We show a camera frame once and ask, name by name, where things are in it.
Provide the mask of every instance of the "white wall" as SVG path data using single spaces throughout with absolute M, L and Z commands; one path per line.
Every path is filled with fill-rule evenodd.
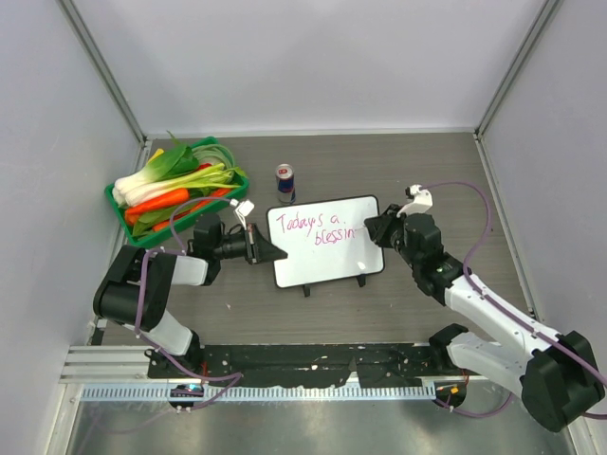
M 487 132 L 542 317 L 607 373 L 607 2 L 563 2 Z M 607 401 L 596 406 L 607 412 Z M 607 453 L 607 425 L 594 423 Z
M 148 133 L 475 127 L 543 0 L 77 0 Z
M 55 2 L 0 2 L 0 68 L 0 451 L 39 454 L 137 144 Z

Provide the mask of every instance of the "red bull can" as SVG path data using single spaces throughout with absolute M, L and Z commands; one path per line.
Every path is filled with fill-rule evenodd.
M 295 173 L 289 164 L 281 164 L 276 168 L 276 183 L 278 184 L 278 200 L 282 204 L 295 202 Z

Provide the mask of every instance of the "whiteboard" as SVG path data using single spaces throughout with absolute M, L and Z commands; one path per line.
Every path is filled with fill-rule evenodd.
M 384 268 L 383 251 L 369 238 L 365 218 L 377 216 L 375 196 L 360 196 L 267 211 L 270 241 L 288 253 L 274 262 L 278 287 L 327 282 Z

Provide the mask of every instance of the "cable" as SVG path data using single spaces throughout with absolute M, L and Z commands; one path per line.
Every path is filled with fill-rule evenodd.
M 189 201 L 184 202 L 179 207 L 177 207 L 175 210 L 173 210 L 173 213 L 171 213 L 171 217 L 169 218 L 169 228 L 171 228 L 171 234 L 173 234 L 173 237 L 179 244 L 179 247 L 181 248 L 181 251 L 183 251 L 183 254 L 186 254 L 187 248 L 183 244 L 183 241 L 179 238 L 179 236 L 177 235 L 177 231 L 175 230 L 175 215 L 177 215 L 181 209 L 183 209 L 185 206 L 190 205 L 192 202 L 200 202 L 200 201 L 224 201 L 224 202 L 229 203 L 231 201 L 231 199 L 228 199 L 227 197 L 215 197 L 215 196 L 195 197 L 194 199 L 190 199 Z
M 500 412 L 502 412 L 503 410 L 505 410 L 508 405 L 510 403 L 512 403 L 512 400 L 514 399 L 514 394 L 510 393 L 506 399 L 506 401 L 504 402 L 504 404 L 502 406 L 500 406 L 498 409 L 496 410 L 492 410 L 491 412 L 485 412 L 482 414 L 476 413 L 476 412 L 470 412 L 469 410 L 463 410 L 463 409 L 459 409 L 459 408 L 451 408 L 449 406 L 449 401 L 451 400 L 451 395 L 449 395 L 447 402 L 441 401 L 438 398 L 436 398 L 434 400 L 435 403 L 437 403 L 439 406 L 442 406 L 443 408 L 445 408 L 446 410 L 450 410 L 451 412 L 454 412 L 456 414 L 459 415 L 464 415 L 466 417 L 470 417 L 471 419 L 485 419 L 487 417 L 493 417 L 494 415 L 499 414 Z
M 162 348 L 158 344 L 154 343 L 150 338 L 148 338 L 141 332 L 140 327 L 141 327 L 141 318 L 143 315 L 143 306 L 144 306 L 144 302 L 145 302 L 145 287 L 147 285 L 147 279 L 148 279 L 148 263 L 150 262 L 150 256 L 152 254 L 158 253 L 158 252 L 167 252 L 170 254 L 175 254 L 177 256 L 183 255 L 183 252 L 181 252 L 181 251 L 163 250 L 161 248 L 148 249 L 145 252 L 145 254 L 143 255 L 143 259 L 141 260 L 141 278 L 140 278 L 140 282 L 139 282 L 139 297 L 138 297 L 137 313 L 135 316 L 135 325 L 133 327 L 133 332 L 135 333 L 135 336 L 138 338 L 141 338 L 145 342 L 147 342 L 157 352 L 164 355 L 173 365 L 175 365 L 175 367 L 178 370 L 180 370 L 184 374 L 187 374 L 188 376 L 195 377 L 197 379 L 201 379 L 203 381 L 208 381 L 208 382 L 227 381 L 229 379 L 235 379 L 235 378 L 240 379 L 242 377 L 242 375 L 240 373 L 232 373 L 232 374 L 228 374 L 226 376 L 209 377 L 209 376 L 203 376 L 203 375 L 191 372 L 190 370 L 185 368 L 183 365 L 181 365 L 171 354 L 169 354 L 167 351 L 165 351 L 164 348 Z
M 472 256 L 474 255 L 476 250 L 485 242 L 485 240 L 487 239 L 487 237 L 491 231 L 491 205 L 489 203 L 488 197 L 485 194 L 485 192 L 483 190 L 481 190 L 477 185 L 470 183 L 470 182 L 451 181 L 451 182 L 436 183 L 436 184 L 424 186 L 423 189 L 429 190 L 431 188 L 443 187 L 446 185 L 460 185 L 460 186 L 472 188 L 483 199 L 483 202 L 485 204 L 485 210 L 487 212 L 487 220 L 485 222 L 485 229 L 483 230 L 483 234 L 481 235 L 481 238 L 478 240 L 478 242 L 476 242 L 476 244 L 474 244 L 474 246 L 470 249 L 470 251 L 468 252 L 466 257 L 464 258 L 464 276 L 466 277 L 466 281 L 469 283 L 469 285 L 478 294 L 482 295 L 485 298 L 485 300 L 488 301 L 489 304 L 491 304 L 495 309 L 497 309 L 502 314 L 506 315 L 507 317 L 512 319 L 514 322 L 519 324 L 530 334 L 533 334 L 535 337 L 541 339 L 542 341 L 545 341 L 549 345 L 553 346 L 555 349 L 561 351 L 563 354 L 565 354 L 565 355 L 569 356 L 571 359 L 575 360 L 578 364 L 581 365 L 581 367 L 583 367 L 587 372 L 589 372 L 592 376 L 594 376 L 598 382 L 600 382 L 604 387 L 607 387 L 607 377 L 605 377 L 601 373 L 599 373 L 598 370 L 595 367 L 593 367 L 590 363 L 585 361 L 583 358 L 579 357 L 579 355 L 571 352 L 570 350 L 568 350 L 567 348 L 565 348 L 564 346 L 559 344 L 558 341 L 555 341 L 554 339 L 543 334 L 542 332 L 536 332 L 532 325 L 528 324 L 523 319 L 519 318 L 517 315 L 515 315 L 514 313 L 509 311 L 507 308 L 502 306 L 500 304 L 500 302 L 498 302 L 492 296 L 483 295 L 483 290 L 472 279 L 472 276 L 469 273 L 469 262 L 472 259 Z M 593 414 L 590 412 L 584 412 L 582 415 L 584 417 L 587 417 L 590 419 L 607 420 L 607 414 Z

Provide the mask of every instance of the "green basket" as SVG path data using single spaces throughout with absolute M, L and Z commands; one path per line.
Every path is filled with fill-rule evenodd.
M 217 141 L 217 139 L 215 137 L 206 137 L 202 140 L 199 140 L 195 144 L 193 144 L 192 147 L 199 147 L 201 145 L 210 145 L 210 144 L 218 144 L 218 143 L 219 142 Z M 233 182 L 240 186 L 238 188 L 234 188 L 233 191 L 229 192 L 228 194 L 226 194 L 225 196 L 222 196 L 222 197 L 226 197 L 229 199 L 242 199 L 243 197 L 245 197 L 247 195 L 248 179 L 246 179 L 245 177 L 243 177 L 241 175 L 236 174 L 234 176 Z M 171 237 L 171 235 L 172 235 L 171 229 L 169 227 L 166 227 L 162 230 L 159 230 L 158 232 L 154 232 L 150 235 L 146 235 L 145 237 L 141 237 L 139 240 L 135 239 L 133 237 L 132 228 L 130 226 L 128 226 L 126 224 L 126 221 L 124 220 L 124 209 L 121 209 L 118 207 L 118 204 L 114 200 L 114 196 L 112 196 L 113 189 L 114 189 L 113 183 L 111 185 L 108 185 L 107 187 L 105 187 L 105 197 L 107 197 L 107 200 L 110 202 L 112 209 L 116 213 L 116 216 L 118 217 L 118 221 L 120 222 L 120 225 L 122 226 L 122 230 L 124 230 L 124 234 L 126 235 L 126 238 L 129 239 L 129 243 L 131 245 L 139 246 L 142 248 L 151 248 L 153 246 L 159 245 L 160 243 L 164 242 L 169 237 Z M 209 204 L 207 204 L 204 207 L 201 207 L 194 213 L 190 213 L 190 214 L 184 216 L 183 218 L 179 218 L 178 220 L 176 220 L 175 221 L 175 231 L 181 232 L 182 230 L 192 227 L 194 225 L 194 223 L 196 222 L 196 218 L 198 218 L 198 216 L 201 213 L 205 213 L 205 212 L 209 212 L 209 211 L 219 211 L 219 210 L 223 209 L 224 207 L 226 207 L 227 205 L 228 205 L 228 203 L 225 201 L 210 202 Z

